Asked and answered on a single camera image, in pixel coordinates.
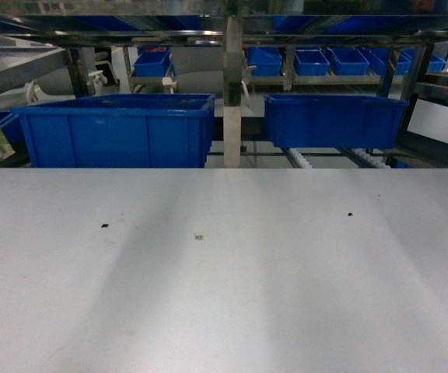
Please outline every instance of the white table surface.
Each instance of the white table surface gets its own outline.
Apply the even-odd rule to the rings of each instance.
[[[448,373],[448,170],[0,169],[0,373],[221,371]]]

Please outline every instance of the small blue bin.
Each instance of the small blue bin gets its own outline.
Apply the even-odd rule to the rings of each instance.
[[[387,61],[390,58],[390,49],[386,48],[360,48],[359,51],[369,61],[371,69],[378,75],[383,75],[387,67]],[[405,74],[411,67],[411,60],[405,55],[401,54],[398,58],[397,67],[395,68],[395,75]]]
[[[212,145],[213,95],[143,94],[12,109],[34,167],[198,168]]]
[[[282,56],[275,48],[248,48],[248,64],[257,68],[253,76],[278,76],[281,71]]]
[[[409,58],[409,60],[412,61],[412,58],[414,58],[414,52],[414,49],[406,49],[402,51],[402,54],[404,54],[407,58]],[[445,68],[445,64],[446,62],[442,58],[438,58],[437,56],[433,55],[428,65],[428,71],[441,72],[443,68]]]
[[[25,140],[19,116],[10,113],[9,110],[0,110],[0,129],[9,143]]]
[[[298,75],[322,76],[327,74],[329,68],[330,63],[321,51],[296,52],[295,70]]]
[[[170,53],[164,52],[144,52],[134,63],[136,76],[165,76],[170,65]]]
[[[327,48],[323,50],[336,75],[365,75],[369,62],[354,48]]]
[[[266,95],[265,130],[279,148],[393,148],[406,101]]]

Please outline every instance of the vertical metal post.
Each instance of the vertical metal post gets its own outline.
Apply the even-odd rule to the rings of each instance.
[[[433,56],[433,44],[426,44],[417,47],[412,59],[411,69],[405,76],[402,86],[401,99],[409,101],[409,106],[405,109],[401,119],[401,129],[407,130],[411,122],[412,113],[418,102],[418,94],[414,93],[416,83],[425,78],[428,65]]]
[[[68,57],[69,63],[67,69],[70,74],[75,97],[93,96],[96,90],[94,89],[94,84],[89,80],[84,50],[82,48],[69,49]]]
[[[293,79],[295,78],[295,46],[289,45],[286,47],[285,59],[285,82],[283,83],[283,91],[291,91]]]
[[[131,66],[131,58],[129,57],[129,48],[123,47],[122,52],[124,53],[124,63],[125,63],[125,71],[128,73],[128,83],[129,83],[129,91],[134,92],[134,86],[132,85],[132,66]]]
[[[224,53],[224,167],[240,167],[243,0],[226,0]]]
[[[381,75],[380,85],[376,95],[378,97],[388,97],[390,89],[392,88],[392,81],[394,80],[395,69],[397,68],[398,59],[401,56],[401,52],[398,49],[392,49],[387,61],[387,69],[383,75]]]

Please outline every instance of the white roller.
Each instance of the white roller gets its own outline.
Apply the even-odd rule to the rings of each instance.
[[[312,169],[312,165],[307,161],[302,153],[296,149],[287,149],[288,153],[296,160],[301,169]]]
[[[371,155],[367,154],[364,149],[352,149],[352,151],[359,157],[365,159],[367,162],[371,163],[377,169],[391,169],[390,166],[385,165],[383,162],[376,161]]]

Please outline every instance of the metal frame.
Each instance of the metal frame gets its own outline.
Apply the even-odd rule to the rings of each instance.
[[[313,2],[287,2],[286,0],[246,0],[243,14],[310,14],[310,15],[427,15],[447,14],[448,0],[408,6],[395,6],[391,0],[380,2],[341,2],[324,0]],[[0,0],[0,15],[22,16],[178,16],[178,15],[218,15],[226,12],[226,0]]]
[[[439,6],[413,6],[406,9],[395,7],[391,0],[381,2],[350,2],[327,0],[323,2],[288,2],[286,0],[161,0],[157,2],[123,0],[0,0],[0,35],[19,37],[26,40],[53,43],[61,47],[85,46],[131,46],[139,44],[158,45],[221,45],[224,58],[224,118],[225,164],[237,167],[240,159],[240,140],[250,135],[263,136],[263,124],[255,121],[250,128],[240,117],[240,80],[242,69],[242,46],[276,46],[286,48],[285,75],[278,77],[251,77],[251,85],[283,85],[289,91],[294,85],[377,85],[378,96],[388,96],[393,83],[403,84],[402,99],[410,102],[401,121],[401,130],[406,130],[418,99],[448,106],[448,78],[442,75],[427,75],[426,70],[436,42],[448,41],[448,2]],[[202,30],[168,30],[157,16],[199,15]],[[297,31],[277,31],[271,16],[309,16]],[[116,16],[136,31],[105,31],[83,24],[70,16]],[[369,32],[329,33],[328,30],[344,22],[352,15],[399,15],[394,26],[383,26]],[[301,77],[292,68],[297,46],[379,46],[391,47],[387,70],[383,76],[362,77],[327,75],[325,77]],[[411,70],[404,77],[394,77],[399,50],[403,47],[417,47]],[[81,64],[80,50],[57,52],[59,58],[52,59],[52,66],[67,65],[71,72],[77,96],[91,94],[91,87],[85,78]],[[161,78],[137,78],[132,74],[128,52],[124,49],[126,69],[131,90],[136,85],[161,84]],[[25,79],[36,77],[22,75]],[[5,80],[13,87],[21,84],[15,79]],[[426,142],[426,146],[436,146]]]

